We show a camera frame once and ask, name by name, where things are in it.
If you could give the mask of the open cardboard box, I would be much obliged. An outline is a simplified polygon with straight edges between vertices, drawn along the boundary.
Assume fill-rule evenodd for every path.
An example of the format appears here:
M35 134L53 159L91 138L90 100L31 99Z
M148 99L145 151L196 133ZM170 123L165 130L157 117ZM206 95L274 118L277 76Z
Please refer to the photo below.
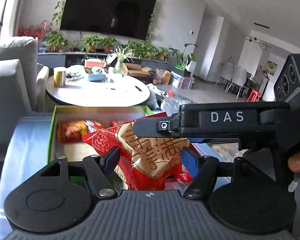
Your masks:
M147 77L150 76L150 71L152 69L149 67L142 67L140 64L135 63L124 63L123 73L132 77Z

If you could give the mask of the dark tv cabinet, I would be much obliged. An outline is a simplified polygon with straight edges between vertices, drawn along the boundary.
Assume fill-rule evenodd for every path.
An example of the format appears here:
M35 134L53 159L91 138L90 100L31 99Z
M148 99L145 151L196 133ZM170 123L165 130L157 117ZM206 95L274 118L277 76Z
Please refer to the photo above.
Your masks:
M101 61L107 58L107 53L83 53L83 52L58 52L58 53L38 53L37 62L53 69L55 67L70 67L72 65L84 65L85 59L99 59ZM167 61L129 58L130 63L140 64L142 67L149 67L152 70L168 69Z

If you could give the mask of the black television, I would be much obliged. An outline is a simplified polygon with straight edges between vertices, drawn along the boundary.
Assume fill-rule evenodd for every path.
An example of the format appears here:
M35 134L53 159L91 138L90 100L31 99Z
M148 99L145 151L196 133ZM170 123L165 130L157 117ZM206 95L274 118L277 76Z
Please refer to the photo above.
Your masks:
M145 40L157 0L66 0L61 30Z

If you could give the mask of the red yellow lobster snack bag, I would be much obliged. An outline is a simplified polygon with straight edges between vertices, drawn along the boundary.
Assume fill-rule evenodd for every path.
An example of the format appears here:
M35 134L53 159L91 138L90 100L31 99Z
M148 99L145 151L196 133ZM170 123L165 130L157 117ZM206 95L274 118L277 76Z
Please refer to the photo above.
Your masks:
M81 142L82 137L104 129L104 126L93 120L75 120L57 122L57 137L61 143Z

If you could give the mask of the grey sofa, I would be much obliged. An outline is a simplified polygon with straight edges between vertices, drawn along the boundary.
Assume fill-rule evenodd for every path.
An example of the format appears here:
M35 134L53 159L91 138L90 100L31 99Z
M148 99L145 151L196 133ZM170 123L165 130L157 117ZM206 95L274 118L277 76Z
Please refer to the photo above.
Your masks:
M4 160L20 118L45 111L49 68L37 62L34 38L0 40L0 162Z

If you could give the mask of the clear plastic storage bin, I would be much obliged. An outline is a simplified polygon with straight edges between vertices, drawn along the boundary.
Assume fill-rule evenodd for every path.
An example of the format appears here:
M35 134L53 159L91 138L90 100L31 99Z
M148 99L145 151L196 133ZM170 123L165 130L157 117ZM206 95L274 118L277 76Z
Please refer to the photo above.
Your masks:
M194 77L181 76L174 71L171 71L169 84L177 89L191 89L194 84Z

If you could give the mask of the red festive decoration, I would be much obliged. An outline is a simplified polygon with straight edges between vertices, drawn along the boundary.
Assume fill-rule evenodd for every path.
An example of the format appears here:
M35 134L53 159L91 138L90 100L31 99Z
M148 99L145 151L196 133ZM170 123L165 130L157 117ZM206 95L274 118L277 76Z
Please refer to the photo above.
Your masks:
M43 39L51 30L51 25L44 20L36 26L32 25L28 28L19 27L17 30L17 36L29 36L39 40Z

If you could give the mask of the red cracker bag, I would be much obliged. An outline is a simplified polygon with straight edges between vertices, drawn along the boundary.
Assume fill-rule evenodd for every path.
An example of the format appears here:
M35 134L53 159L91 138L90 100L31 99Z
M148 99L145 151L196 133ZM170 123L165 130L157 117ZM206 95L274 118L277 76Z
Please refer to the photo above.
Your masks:
M115 172L129 190L164 190L166 182L190 183L181 163L181 150L194 149L186 138L142 138L133 132L134 120L85 134L84 142L103 156L112 147L120 149Z

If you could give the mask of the white dining chair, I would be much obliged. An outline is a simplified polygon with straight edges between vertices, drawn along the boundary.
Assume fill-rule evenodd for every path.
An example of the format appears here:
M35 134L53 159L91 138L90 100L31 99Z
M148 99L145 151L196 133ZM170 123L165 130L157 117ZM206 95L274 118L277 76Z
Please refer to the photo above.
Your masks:
M236 98L238 98L240 93L243 92L243 87L246 81L247 81L247 70L237 66L234 70L230 85L228 85L225 92L227 93L233 85L237 85L239 87L239 90Z

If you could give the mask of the round white coffee table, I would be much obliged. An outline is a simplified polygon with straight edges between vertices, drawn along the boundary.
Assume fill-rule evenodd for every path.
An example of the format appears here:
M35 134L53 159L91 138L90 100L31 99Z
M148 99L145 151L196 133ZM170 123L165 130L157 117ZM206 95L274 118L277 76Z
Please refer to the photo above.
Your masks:
M56 103L81 107L130 107L140 105L150 97L149 88L131 76L124 76L115 83L87 79L67 81L62 88L55 87L53 77L50 77L46 92Z

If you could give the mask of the red stool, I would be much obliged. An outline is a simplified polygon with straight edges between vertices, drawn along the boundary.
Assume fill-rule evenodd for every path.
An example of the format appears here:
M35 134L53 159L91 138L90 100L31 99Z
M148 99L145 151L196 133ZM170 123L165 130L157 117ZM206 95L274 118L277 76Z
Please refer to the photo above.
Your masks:
M260 97L261 94L258 91L253 89L248 96L247 102L259 102Z

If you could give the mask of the green cardboard box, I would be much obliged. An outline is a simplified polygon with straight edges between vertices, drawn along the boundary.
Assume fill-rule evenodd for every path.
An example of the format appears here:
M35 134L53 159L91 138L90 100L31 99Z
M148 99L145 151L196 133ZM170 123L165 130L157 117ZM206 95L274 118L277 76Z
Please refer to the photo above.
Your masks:
M111 127L115 121L126 122L152 114L147 106L56 106L52 115L46 162L59 157L81 161L89 155L97 156L98 152L83 141L83 135Z

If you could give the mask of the blue tray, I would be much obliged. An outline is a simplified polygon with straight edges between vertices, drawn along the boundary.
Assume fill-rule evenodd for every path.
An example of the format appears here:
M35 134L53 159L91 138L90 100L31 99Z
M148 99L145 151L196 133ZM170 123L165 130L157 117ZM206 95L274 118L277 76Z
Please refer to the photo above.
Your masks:
M88 74L88 81L90 82L101 82L106 79L106 74Z

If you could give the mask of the spider plant in vase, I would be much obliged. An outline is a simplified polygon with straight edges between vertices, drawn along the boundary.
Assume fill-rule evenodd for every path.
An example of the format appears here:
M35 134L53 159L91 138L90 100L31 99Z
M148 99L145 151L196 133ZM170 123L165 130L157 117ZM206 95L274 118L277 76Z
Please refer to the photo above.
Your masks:
M123 63L125 60L131 59L131 52L133 50L130 47L123 47L119 44L115 44L113 50L111 50L111 55L117 58L117 62L114 67L114 73L122 74Z

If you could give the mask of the gold tin can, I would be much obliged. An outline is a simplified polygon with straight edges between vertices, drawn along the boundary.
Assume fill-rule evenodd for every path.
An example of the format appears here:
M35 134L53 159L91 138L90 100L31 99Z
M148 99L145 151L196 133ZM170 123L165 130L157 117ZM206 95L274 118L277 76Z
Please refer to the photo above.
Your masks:
M66 80L66 68L55 67L53 69L53 81L56 88L63 88Z

